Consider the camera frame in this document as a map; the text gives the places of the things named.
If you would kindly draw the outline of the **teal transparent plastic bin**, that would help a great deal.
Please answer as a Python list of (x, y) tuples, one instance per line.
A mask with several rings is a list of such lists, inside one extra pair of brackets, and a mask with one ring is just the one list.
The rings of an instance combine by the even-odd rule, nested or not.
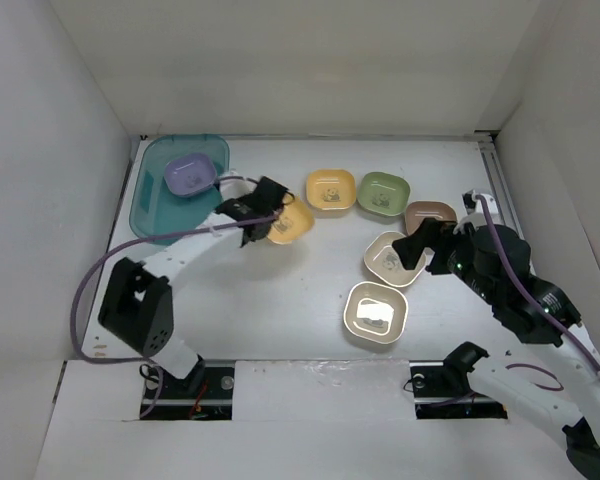
[(221, 202), (214, 186), (198, 195), (173, 195), (164, 180), (166, 165), (191, 153), (204, 153), (214, 163), (218, 176), (229, 170), (230, 150), (218, 135), (163, 136), (146, 148), (134, 191), (129, 224), (138, 237), (155, 237), (197, 228)]

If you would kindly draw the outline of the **purple panda plate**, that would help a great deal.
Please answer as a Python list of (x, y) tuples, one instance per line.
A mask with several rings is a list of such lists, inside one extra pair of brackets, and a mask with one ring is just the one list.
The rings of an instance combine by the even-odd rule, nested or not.
[(182, 198), (209, 190), (217, 176), (214, 163), (204, 153), (191, 153), (170, 161), (163, 175), (168, 190)]

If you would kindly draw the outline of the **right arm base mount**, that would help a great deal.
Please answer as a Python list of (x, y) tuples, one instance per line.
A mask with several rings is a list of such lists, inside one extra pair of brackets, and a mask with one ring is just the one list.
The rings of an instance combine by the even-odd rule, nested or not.
[(506, 420), (506, 408), (471, 389), (467, 375), (488, 353), (464, 342), (442, 360), (409, 362), (410, 378), (403, 390), (413, 395), (418, 420)]

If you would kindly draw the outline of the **brown panda plate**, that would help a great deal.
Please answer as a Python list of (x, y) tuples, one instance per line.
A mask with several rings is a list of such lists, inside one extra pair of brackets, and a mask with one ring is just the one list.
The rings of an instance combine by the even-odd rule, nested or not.
[(444, 202), (415, 201), (410, 203), (405, 210), (404, 220), (406, 233), (413, 234), (426, 218), (440, 221), (457, 221), (455, 210)]

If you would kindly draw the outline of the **yellow panda plate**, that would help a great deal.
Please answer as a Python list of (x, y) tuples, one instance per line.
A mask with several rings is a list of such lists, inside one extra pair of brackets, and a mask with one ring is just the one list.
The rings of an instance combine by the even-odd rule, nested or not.
[(298, 197), (287, 193), (283, 210), (272, 224), (268, 240), (277, 245), (287, 245), (309, 232), (315, 224), (309, 207)]
[(317, 210), (336, 211), (351, 208), (356, 200), (356, 181), (344, 169), (319, 169), (306, 180), (306, 198)]

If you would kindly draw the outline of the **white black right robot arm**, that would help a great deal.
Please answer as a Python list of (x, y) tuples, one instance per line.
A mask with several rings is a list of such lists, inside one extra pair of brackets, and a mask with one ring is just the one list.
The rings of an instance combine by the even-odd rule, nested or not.
[(513, 408), (562, 447), (584, 478), (600, 479), (600, 354), (584, 338), (581, 315), (564, 291), (531, 273), (529, 244), (492, 220), (477, 226), (427, 218), (393, 248), (406, 268), (431, 249), (427, 271), (454, 275), (489, 305), (493, 317), (549, 368), (569, 398), (517, 376), (471, 342), (444, 358), (445, 387)]

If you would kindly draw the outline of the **cream panda plate lower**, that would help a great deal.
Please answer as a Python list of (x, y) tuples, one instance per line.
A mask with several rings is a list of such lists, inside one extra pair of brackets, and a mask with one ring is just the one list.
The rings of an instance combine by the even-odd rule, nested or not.
[(391, 345), (402, 336), (409, 304), (399, 290), (375, 282), (364, 281), (348, 294), (343, 324), (353, 336), (378, 345)]

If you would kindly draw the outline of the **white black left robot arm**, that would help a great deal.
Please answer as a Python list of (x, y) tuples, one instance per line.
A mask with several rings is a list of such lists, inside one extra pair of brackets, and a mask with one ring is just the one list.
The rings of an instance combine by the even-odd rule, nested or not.
[(205, 362), (174, 333), (176, 293), (222, 256), (267, 237), (294, 199), (266, 176), (252, 189), (237, 176), (222, 182), (222, 202), (198, 228), (140, 261), (124, 257), (114, 264), (98, 313), (105, 330), (161, 367), (185, 397), (202, 387)]

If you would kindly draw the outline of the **green panda plate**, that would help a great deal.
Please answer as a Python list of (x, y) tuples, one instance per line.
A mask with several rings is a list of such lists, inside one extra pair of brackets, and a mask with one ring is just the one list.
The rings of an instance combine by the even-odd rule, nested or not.
[(406, 210), (411, 187), (402, 177), (369, 172), (357, 188), (357, 202), (367, 212), (384, 217), (400, 216)]

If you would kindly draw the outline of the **beige panda plate upper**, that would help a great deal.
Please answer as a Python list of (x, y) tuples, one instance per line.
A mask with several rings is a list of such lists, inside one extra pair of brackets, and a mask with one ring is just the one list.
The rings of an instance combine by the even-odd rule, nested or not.
[(400, 232), (384, 232), (368, 246), (363, 256), (366, 268), (394, 288), (405, 288), (414, 283), (426, 266), (426, 255), (422, 254), (414, 269), (403, 268), (399, 256), (392, 247), (394, 241), (402, 238), (405, 238), (405, 235)]

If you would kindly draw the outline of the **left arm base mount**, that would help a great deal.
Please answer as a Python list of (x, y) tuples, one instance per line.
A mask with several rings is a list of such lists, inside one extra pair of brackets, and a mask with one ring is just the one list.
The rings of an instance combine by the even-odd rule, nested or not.
[(205, 361), (189, 386), (156, 366), (141, 364), (144, 380), (139, 419), (144, 421), (229, 421), (232, 419), (235, 361)]

